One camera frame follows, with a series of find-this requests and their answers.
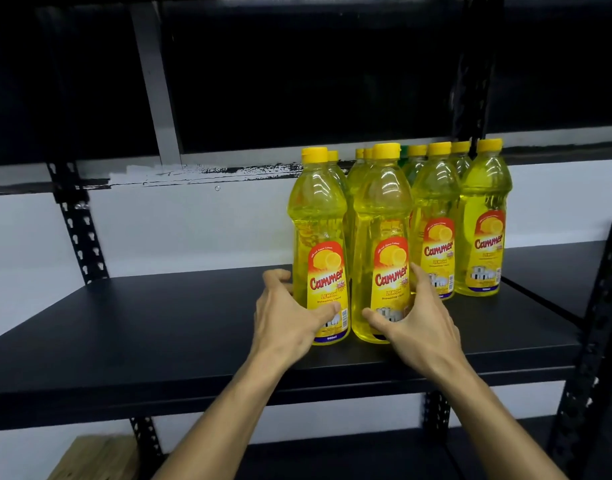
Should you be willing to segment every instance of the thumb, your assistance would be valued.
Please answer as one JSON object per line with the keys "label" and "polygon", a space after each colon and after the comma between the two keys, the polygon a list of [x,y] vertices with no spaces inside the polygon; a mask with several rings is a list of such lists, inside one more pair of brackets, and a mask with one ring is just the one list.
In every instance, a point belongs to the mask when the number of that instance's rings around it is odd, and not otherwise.
{"label": "thumb", "polygon": [[326,305],[321,305],[315,310],[312,310],[312,314],[317,321],[317,330],[322,328],[326,322],[330,322],[341,309],[342,305],[338,301],[333,301],[332,303],[326,303]]}
{"label": "thumb", "polygon": [[392,323],[386,320],[382,314],[377,313],[375,310],[371,310],[370,308],[364,308],[362,310],[362,316],[371,325],[371,327],[388,336]]}

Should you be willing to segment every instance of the forearm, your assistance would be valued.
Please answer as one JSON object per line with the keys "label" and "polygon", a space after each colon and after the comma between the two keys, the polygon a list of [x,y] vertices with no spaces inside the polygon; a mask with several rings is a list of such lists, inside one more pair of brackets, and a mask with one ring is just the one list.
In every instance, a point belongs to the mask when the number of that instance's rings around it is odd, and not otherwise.
{"label": "forearm", "polygon": [[454,367],[440,387],[469,434],[489,480],[566,478],[468,365]]}
{"label": "forearm", "polygon": [[251,358],[210,405],[154,480],[230,480],[281,374]]}

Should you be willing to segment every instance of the hand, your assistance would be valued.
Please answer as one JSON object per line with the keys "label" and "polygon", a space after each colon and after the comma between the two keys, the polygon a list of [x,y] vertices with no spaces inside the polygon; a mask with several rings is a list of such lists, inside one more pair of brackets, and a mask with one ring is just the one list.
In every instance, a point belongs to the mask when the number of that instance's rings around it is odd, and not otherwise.
{"label": "hand", "polygon": [[470,365],[462,352],[460,331],[428,275],[421,267],[410,266],[417,277],[417,296],[408,316],[399,322],[390,322],[370,308],[364,308],[362,315],[390,340],[406,365],[441,387],[455,368],[470,369]]}
{"label": "hand", "polygon": [[290,271],[271,269],[263,274],[265,289],[254,314],[253,346],[249,358],[261,358],[279,375],[306,355],[315,334],[339,313],[338,302],[307,310],[291,296],[292,284],[284,283]]}

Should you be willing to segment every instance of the brand logo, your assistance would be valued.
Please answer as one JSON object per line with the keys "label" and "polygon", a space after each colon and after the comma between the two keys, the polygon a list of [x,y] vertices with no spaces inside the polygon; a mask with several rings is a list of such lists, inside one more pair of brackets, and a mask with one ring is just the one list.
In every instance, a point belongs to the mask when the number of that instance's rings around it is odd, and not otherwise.
{"label": "brand logo", "polygon": [[495,244],[499,244],[500,242],[502,242],[501,235],[491,237],[490,239],[485,239],[484,241],[480,241],[479,239],[477,239],[475,240],[475,249],[489,248],[490,246],[494,246]]}
{"label": "brand logo", "polygon": [[319,288],[323,288],[324,286],[328,286],[331,283],[336,282],[337,280],[340,280],[342,277],[342,269],[340,269],[339,271],[337,271],[336,273],[330,274],[329,276],[326,276],[325,278],[321,278],[320,280],[316,280],[315,278],[311,278],[310,279],[310,288],[313,290],[319,289]]}
{"label": "brand logo", "polygon": [[447,244],[440,244],[439,246],[435,246],[432,248],[430,246],[426,246],[424,248],[424,255],[435,256],[436,254],[442,254],[442,253],[445,253],[446,251],[450,251],[451,249],[453,249],[452,242],[448,242]]}
{"label": "brand logo", "polygon": [[406,266],[404,266],[401,269],[398,269],[394,273],[387,274],[386,276],[383,276],[383,277],[381,274],[377,274],[377,276],[375,276],[375,284],[377,286],[389,285],[390,283],[394,283],[399,278],[405,275],[406,275]]}

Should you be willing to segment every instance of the person's right hand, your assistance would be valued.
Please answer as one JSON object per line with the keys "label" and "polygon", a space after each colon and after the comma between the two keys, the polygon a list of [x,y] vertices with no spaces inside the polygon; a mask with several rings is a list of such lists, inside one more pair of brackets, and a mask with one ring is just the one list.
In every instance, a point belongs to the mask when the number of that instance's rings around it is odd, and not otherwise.
{"label": "person's right hand", "polygon": [[415,305],[408,316],[390,322],[370,308],[362,315],[389,339],[397,354],[422,376],[440,385],[447,374],[470,365],[462,352],[460,331],[437,296],[424,270],[410,265],[417,277]]}

